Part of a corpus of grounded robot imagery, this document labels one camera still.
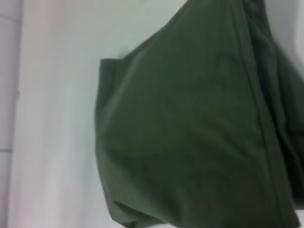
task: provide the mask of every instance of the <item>white wall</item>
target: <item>white wall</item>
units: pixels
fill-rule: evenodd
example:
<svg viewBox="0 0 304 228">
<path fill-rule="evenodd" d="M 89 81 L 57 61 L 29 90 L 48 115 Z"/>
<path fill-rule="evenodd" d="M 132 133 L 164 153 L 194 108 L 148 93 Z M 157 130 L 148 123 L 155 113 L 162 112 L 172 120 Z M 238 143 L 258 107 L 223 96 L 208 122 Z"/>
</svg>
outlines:
<svg viewBox="0 0 304 228">
<path fill-rule="evenodd" d="M 294 41 L 304 26 L 294 28 L 294 15 L 304 8 L 290 1 L 269 0 L 268 8 L 275 35 L 297 59 Z M 132 50 L 183 2 L 25 1 L 9 228 L 119 227 L 107 212 L 94 155 L 99 60 Z"/>
<path fill-rule="evenodd" d="M 10 161 L 19 67 L 20 0 L 0 0 L 0 228 L 8 216 Z"/>
</svg>

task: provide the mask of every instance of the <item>seam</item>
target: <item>seam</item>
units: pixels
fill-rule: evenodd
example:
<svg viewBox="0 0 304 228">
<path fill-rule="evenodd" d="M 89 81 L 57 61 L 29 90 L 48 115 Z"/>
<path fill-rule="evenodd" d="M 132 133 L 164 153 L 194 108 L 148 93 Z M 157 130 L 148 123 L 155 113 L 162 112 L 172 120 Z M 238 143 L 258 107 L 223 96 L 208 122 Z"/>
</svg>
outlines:
<svg viewBox="0 0 304 228">
<path fill-rule="evenodd" d="M 233 10 L 233 16 L 234 16 L 234 21 L 235 23 L 238 22 L 237 18 L 236 18 L 236 10 L 234 9 L 234 2 L 231 2 L 231 7 L 232 7 L 232 10 Z M 241 34 L 239 32 L 239 29 L 236 29 L 237 31 L 237 37 L 238 37 L 238 45 L 239 45 L 239 48 L 240 48 L 240 52 L 241 52 L 241 56 L 243 58 L 243 62 L 244 62 L 244 65 L 245 65 L 245 69 L 246 69 L 246 73 L 247 73 L 247 77 L 249 79 L 249 83 L 250 83 L 250 87 L 251 87 L 251 90 L 252 90 L 252 93 L 254 95 L 254 101 L 256 103 L 256 108 L 258 110 L 258 116 L 259 116 L 259 122 L 260 122 L 260 127 L 261 127 L 261 133 L 262 133 L 262 136 L 263 136 L 263 142 L 264 142 L 264 146 L 266 148 L 266 151 L 267 151 L 267 155 L 266 155 L 266 160 L 267 160 L 267 170 L 268 170 L 268 175 L 269 175 L 269 178 L 272 182 L 272 184 L 275 185 L 276 183 L 276 180 L 274 178 L 275 174 L 274 174 L 274 167 L 273 167 L 273 162 L 270 160 L 269 156 L 270 156 L 270 148 L 269 148 L 269 144 L 268 144 L 268 140 L 266 138 L 266 135 L 265 135 L 265 124 L 263 123 L 263 120 L 262 120 L 262 114 L 261 114 L 261 107 L 258 103 L 258 100 L 257 100 L 257 95 L 256 95 L 256 91 L 254 89 L 254 86 L 253 86 L 253 82 L 252 82 L 252 76 L 251 76 L 251 73 L 250 73 L 250 70 L 249 70 L 249 67 L 248 67 L 248 60 L 247 58 L 245 57 L 244 55 L 244 50 L 243 50 L 243 44 L 241 42 Z M 276 209 L 278 210 L 279 212 L 279 218 L 281 220 L 281 222 L 279 223 L 280 226 L 284 226 L 284 227 L 288 227 L 287 223 L 286 223 L 286 219 L 284 219 L 284 216 L 283 216 L 283 211 L 281 209 L 281 205 L 280 205 L 280 196 L 279 196 L 279 193 L 278 191 L 272 187 L 271 188 L 271 192 L 269 192 L 270 194 L 273 194 L 274 198 L 275 198 L 275 207 Z"/>
</svg>

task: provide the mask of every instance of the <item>green fabric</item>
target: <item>green fabric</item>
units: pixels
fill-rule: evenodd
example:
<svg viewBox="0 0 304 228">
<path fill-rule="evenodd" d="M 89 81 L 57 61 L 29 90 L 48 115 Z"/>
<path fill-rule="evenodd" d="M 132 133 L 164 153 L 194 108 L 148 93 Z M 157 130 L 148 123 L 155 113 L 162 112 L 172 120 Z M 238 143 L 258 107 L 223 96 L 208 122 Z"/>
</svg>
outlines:
<svg viewBox="0 0 304 228">
<path fill-rule="evenodd" d="M 127 228 L 297 228 L 304 85 L 263 1 L 189 0 L 123 59 L 101 63 L 96 155 Z"/>
</svg>

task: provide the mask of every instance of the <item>green bag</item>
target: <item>green bag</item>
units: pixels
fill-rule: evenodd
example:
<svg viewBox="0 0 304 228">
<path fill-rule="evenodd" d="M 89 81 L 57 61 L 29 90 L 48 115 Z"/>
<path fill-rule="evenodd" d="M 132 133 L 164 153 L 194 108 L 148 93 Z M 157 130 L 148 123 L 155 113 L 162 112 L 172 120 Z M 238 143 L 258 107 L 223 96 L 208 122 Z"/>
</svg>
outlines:
<svg viewBox="0 0 304 228">
<path fill-rule="evenodd" d="M 299 227 L 304 84 L 262 0 L 189 0 L 100 72 L 96 155 L 113 220 Z"/>
</svg>

